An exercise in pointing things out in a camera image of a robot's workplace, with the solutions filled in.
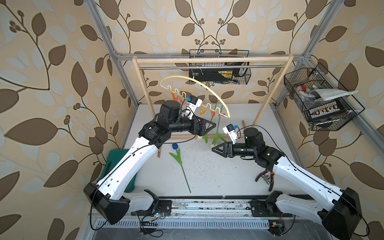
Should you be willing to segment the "white artificial tulip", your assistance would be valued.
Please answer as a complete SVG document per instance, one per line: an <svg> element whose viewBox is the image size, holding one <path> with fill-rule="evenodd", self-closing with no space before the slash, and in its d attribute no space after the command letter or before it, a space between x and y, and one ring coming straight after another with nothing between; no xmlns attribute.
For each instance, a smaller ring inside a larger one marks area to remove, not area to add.
<svg viewBox="0 0 384 240"><path fill-rule="evenodd" d="M215 137L214 137L214 139L213 139L213 141L212 141L212 147L216 146L216 145L219 144L220 142L223 142L223 143L226 143L226 142L227 142L227 141L225 140L225 138L219 133L220 122L221 122L221 118L219 118L218 123L217 123L217 128L216 128Z"/></svg>
<svg viewBox="0 0 384 240"><path fill-rule="evenodd" d="M210 122L208 120L205 120L205 135L204 135L204 141L207 144L208 143L208 128L211 126Z"/></svg>

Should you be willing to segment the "yellow orange clothespin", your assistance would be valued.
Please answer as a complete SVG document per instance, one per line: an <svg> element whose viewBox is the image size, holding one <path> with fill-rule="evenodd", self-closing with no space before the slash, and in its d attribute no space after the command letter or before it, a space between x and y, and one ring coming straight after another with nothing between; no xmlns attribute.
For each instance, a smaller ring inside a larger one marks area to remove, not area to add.
<svg viewBox="0 0 384 240"><path fill-rule="evenodd" d="M202 105L202 106L201 106L201 109L200 109L200 115L205 114L207 111L208 111L208 110L205 109L205 107Z"/></svg>

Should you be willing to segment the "blue artificial tulip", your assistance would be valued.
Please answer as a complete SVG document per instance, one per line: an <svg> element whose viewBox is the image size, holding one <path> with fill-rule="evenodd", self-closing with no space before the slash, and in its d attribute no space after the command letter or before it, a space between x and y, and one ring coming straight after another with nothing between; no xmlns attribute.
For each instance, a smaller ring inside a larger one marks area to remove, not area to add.
<svg viewBox="0 0 384 240"><path fill-rule="evenodd" d="M188 190L189 190L189 192L191 193L192 191L191 191L190 185L189 185L189 183L188 183L188 179L187 179L187 176L186 176L186 173L185 173L185 170L184 170L184 167L183 167L183 162L182 162L182 159L181 159L181 150L180 150L180 148L179 148L179 146L178 146L177 143L173 143L173 144L172 144L172 148L173 148L173 150L176 151L176 154L174 154L174 153L169 153L169 154L170 154L170 155L177 161L177 163L181 166L181 168L182 168L182 172L183 172L183 175L184 175L184 178L185 178L187 187L188 187Z"/></svg>

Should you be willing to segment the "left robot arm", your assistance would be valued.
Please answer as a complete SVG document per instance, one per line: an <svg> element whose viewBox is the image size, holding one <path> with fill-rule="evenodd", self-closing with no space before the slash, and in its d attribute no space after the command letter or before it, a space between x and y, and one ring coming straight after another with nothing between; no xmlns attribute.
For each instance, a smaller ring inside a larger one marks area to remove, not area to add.
<svg viewBox="0 0 384 240"><path fill-rule="evenodd" d="M216 124L195 115L202 105L197 97L187 99L186 109L177 101L166 101L160 112L139 131L132 147L117 165L96 184L84 188L91 207L109 224L118 223L127 213L154 211L159 198L149 190L124 196L125 189L144 163L163 144L168 144L172 133L189 132L194 137L206 135Z"/></svg>

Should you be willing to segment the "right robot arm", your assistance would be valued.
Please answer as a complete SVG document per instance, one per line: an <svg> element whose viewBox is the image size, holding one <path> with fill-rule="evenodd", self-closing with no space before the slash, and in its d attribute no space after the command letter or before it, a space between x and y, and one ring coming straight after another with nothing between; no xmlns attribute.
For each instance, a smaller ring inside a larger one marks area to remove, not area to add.
<svg viewBox="0 0 384 240"><path fill-rule="evenodd" d="M281 176L294 184L311 200L305 200L274 191L266 200L281 213L306 218L322 225L332 236L339 240L350 240L362 220L360 198L351 188L344 190L321 180L304 168L289 160L280 150L265 144L262 133L256 128L244 130L244 143L238 143L240 129L228 125L224 133L231 138L212 148L212 152L224 157L246 157L253 160L266 171Z"/></svg>

